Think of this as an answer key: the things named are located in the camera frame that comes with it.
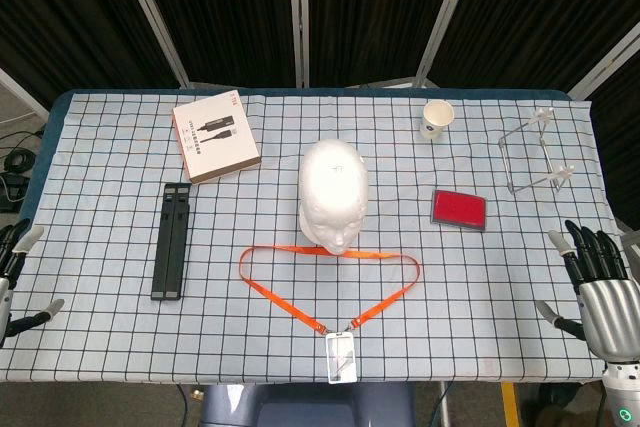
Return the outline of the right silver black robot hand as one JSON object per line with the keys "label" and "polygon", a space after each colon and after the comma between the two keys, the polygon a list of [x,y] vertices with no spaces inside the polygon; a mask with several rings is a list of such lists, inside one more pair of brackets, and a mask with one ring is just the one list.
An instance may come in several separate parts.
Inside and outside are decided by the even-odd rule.
{"label": "right silver black robot hand", "polygon": [[617,244],[567,220],[574,244],[550,230],[548,237],[564,261],[579,306],[580,320],[554,312],[544,301],[538,313],[555,328],[584,341],[597,358],[613,364],[639,361],[639,284],[627,273]]}

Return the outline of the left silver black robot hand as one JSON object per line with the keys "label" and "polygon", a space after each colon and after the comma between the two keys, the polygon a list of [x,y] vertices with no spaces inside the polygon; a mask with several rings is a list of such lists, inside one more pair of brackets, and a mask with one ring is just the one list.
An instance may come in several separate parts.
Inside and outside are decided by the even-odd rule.
{"label": "left silver black robot hand", "polygon": [[7,338],[38,327],[52,320],[64,306],[63,299],[55,299],[38,313],[13,320],[11,307],[14,290],[25,264],[27,254],[44,233],[44,227],[29,227],[31,220],[25,218],[15,225],[1,229],[1,346]]}

